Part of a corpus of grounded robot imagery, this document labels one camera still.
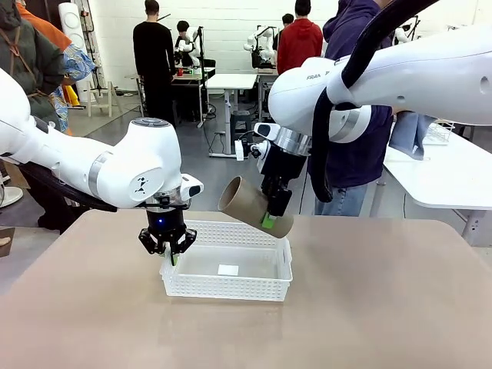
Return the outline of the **person in black top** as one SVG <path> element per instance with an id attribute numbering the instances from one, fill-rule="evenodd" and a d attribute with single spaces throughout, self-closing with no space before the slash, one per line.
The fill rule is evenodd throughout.
<path id="1" fill-rule="evenodd" d="M 283 28 L 275 35 L 274 42 L 273 42 L 273 49 L 275 52 L 278 50 L 279 41 L 282 32 L 287 26 L 289 26 L 294 21 L 294 16 L 290 13 L 287 13 L 282 17 L 281 20 L 282 20 Z"/>

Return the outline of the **mannequin in orange clothes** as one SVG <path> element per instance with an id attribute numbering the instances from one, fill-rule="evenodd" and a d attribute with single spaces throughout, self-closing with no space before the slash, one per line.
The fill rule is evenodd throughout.
<path id="1" fill-rule="evenodd" d="M 41 19 L 25 7 L 24 0 L 16 0 L 16 5 L 20 16 L 30 22 L 34 28 L 41 32 L 51 43 L 56 45 L 63 53 L 65 63 L 65 78 L 54 92 L 49 95 L 49 100 L 60 122 L 61 132 L 71 135 L 68 124 L 68 106 L 72 104 L 65 93 L 71 89 L 71 86 L 77 81 L 88 77 L 95 69 L 94 62 L 88 55 L 75 45 L 62 31 L 57 29 L 50 22 Z"/>

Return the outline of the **tall brown cup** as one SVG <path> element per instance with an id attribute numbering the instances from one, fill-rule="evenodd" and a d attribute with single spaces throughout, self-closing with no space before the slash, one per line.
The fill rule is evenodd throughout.
<path id="1" fill-rule="evenodd" d="M 284 238 L 294 225 L 292 215 L 271 215 L 267 197 L 242 177 L 233 178 L 224 189 L 218 210 L 276 238 Z"/>

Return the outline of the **dark metal ladder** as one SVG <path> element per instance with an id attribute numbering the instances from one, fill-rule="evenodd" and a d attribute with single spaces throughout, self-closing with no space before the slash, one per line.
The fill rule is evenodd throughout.
<path id="1" fill-rule="evenodd" d="M 78 6 L 87 54 L 95 64 L 95 69 L 92 72 L 92 84 L 101 95 L 101 90 L 105 88 L 105 77 L 101 66 L 99 47 L 95 37 L 95 25 L 91 16 L 90 3 L 89 0 L 73 0 L 73 2 Z"/>

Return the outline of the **blue grey towel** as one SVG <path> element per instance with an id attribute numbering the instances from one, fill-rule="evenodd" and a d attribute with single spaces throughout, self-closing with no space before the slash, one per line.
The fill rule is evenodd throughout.
<path id="1" fill-rule="evenodd" d="M 390 136 L 388 146 L 418 161 L 424 159 L 423 140 L 435 117 L 412 111 L 400 111 Z"/>

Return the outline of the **black pole stand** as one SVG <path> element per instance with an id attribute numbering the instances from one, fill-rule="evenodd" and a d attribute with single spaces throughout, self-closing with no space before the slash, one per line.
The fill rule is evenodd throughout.
<path id="1" fill-rule="evenodd" d="M 207 95 L 206 89 L 206 77 L 207 73 L 204 69 L 204 46 L 203 46 L 203 27 L 198 27 L 198 40 L 199 40 L 199 57 L 198 60 L 200 62 L 200 71 L 201 71 L 201 80 L 199 85 L 199 108 L 200 108 L 200 122 L 197 125 L 197 128 L 203 128 L 207 112 L 205 111 L 208 107 L 208 100 L 204 99 Z"/>

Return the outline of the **mannequin in green jacket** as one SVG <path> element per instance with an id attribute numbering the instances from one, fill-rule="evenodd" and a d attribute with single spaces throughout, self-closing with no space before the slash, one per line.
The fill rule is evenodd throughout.
<path id="1" fill-rule="evenodd" d="M 20 16 L 15 0 L 0 0 L 0 68 L 22 86 L 31 113 L 60 130 L 49 95 L 65 78 L 62 51 Z M 24 171 L 21 174 L 29 194 L 45 210 L 38 219 L 39 227 L 63 233 L 83 213 L 36 178 Z"/>

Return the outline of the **white plastic basket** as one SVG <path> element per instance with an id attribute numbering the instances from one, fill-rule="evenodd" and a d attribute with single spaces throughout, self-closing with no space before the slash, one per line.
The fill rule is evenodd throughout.
<path id="1" fill-rule="evenodd" d="M 165 253 L 160 274 L 170 297 L 246 301 L 285 299 L 293 280 L 291 246 L 239 222 L 187 222 L 197 231 L 192 246 L 176 266 Z M 218 265 L 238 265 L 238 276 L 218 275 Z"/>

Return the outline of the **long grey workbench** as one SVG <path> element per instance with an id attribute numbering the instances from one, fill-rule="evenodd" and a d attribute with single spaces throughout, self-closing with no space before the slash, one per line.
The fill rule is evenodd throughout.
<path id="1" fill-rule="evenodd" d="M 274 82 L 278 77 L 275 69 L 258 69 L 258 120 L 266 122 L 271 119 L 268 110 L 268 96 Z"/>

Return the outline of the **person in red hoodie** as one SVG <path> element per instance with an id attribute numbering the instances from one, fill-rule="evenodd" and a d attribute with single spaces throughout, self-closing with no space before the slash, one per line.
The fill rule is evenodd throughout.
<path id="1" fill-rule="evenodd" d="M 296 0 L 295 20 L 282 32 L 278 46 L 277 70 L 284 72 L 301 67 L 312 57 L 320 57 L 323 47 L 321 28 L 308 16 L 311 13 L 311 0 Z"/>

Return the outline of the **white round stand base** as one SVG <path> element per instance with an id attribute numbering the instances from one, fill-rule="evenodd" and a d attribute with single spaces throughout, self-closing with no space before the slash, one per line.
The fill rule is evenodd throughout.
<path id="1" fill-rule="evenodd" d="M 8 207 L 21 200 L 22 197 L 23 190 L 21 188 L 0 186 L 0 208 Z"/>

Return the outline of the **white wooden step stool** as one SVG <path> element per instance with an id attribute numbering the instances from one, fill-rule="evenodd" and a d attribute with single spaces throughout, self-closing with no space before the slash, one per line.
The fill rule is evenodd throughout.
<path id="1" fill-rule="evenodd" d="M 94 109 L 98 109 L 101 113 L 106 112 L 109 118 L 113 117 L 113 107 L 116 107 L 119 112 L 123 112 L 116 90 L 110 81 L 106 88 L 96 88 L 91 81 L 88 81 L 86 92 L 88 93 L 86 103 L 88 117 L 92 116 Z"/>

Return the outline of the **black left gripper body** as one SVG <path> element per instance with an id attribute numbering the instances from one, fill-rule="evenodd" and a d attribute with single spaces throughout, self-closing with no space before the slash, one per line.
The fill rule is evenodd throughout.
<path id="1" fill-rule="evenodd" d="M 185 234 L 184 215 L 180 209 L 147 211 L 147 219 L 148 231 L 157 241 L 177 243 Z"/>

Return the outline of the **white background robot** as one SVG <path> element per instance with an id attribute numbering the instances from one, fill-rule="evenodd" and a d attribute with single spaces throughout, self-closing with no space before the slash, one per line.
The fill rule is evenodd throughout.
<path id="1" fill-rule="evenodd" d="M 396 28 L 393 33 L 393 45 L 399 45 L 400 43 L 413 41 L 416 27 L 419 25 L 419 23 L 419 17 L 415 15 L 404 24 Z"/>
<path id="2" fill-rule="evenodd" d="M 257 29 L 248 36 L 248 40 L 243 45 L 243 49 L 246 52 L 249 52 L 250 55 L 254 50 L 265 50 L 265 52 L 271 56 L 271 61 L 275 65 L 275 51 L 273 49 L 275 35 L 275 27 L 259 25 Z"/>
<path id="3" fill-rule="evenodd" d="M 189 27 L 179 43 L 179 51 L 187 54 L 191 58 L 193 68 L 200 68 L 198 28 Z"/>

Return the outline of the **black case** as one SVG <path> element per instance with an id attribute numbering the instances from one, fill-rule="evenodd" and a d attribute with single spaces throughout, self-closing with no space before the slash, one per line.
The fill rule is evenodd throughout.
<path id="1" fill-rule="evenodd" d="M 256 69 L 276 69 L 276 66 L 271 61 L 265 50 L 258 49 L 251 53 L 251 65 Z"/>

